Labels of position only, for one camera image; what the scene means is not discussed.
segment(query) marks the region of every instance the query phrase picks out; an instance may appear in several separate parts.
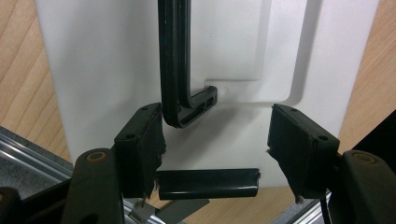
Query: wooden surface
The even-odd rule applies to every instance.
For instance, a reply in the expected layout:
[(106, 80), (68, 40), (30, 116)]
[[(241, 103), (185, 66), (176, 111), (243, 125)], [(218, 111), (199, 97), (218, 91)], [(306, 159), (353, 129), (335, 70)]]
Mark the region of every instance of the wooden surface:
[[(380, 1), (340, 134), (351, 149), (396, 108), (396, 1)], [(70, 160), (33, 0), (0, 0), (0, 125)], [(268, 223), (293, 201), (289, 188), (212, 200), (189, 223)], [(158, 196), (150, 200), (162, 205)]]

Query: wooden table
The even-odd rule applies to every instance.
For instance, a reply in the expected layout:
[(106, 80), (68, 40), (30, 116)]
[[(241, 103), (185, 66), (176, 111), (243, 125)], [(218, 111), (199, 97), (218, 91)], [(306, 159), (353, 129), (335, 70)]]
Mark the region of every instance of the wooden table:
[[(396, 109), (396, 2), (381, 0), (339, 135), (354, 147)], [(70, 160), (34, 0), (0, 0), (0, 125)], [(268, 223), (293, 202), (289, 188), (212, 200), (189, 223)], [(153, 195), (156, 206), (164, 202)]]

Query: black bracket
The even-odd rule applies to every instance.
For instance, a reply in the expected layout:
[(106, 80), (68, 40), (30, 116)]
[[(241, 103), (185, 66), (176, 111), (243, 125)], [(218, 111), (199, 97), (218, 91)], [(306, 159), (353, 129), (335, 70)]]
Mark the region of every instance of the black bracket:
[(159, 0), (158, 14), (163, 118), (185, 128), (216, 104), (218, 89), (210, 86), (191, 97), (191, 0)]

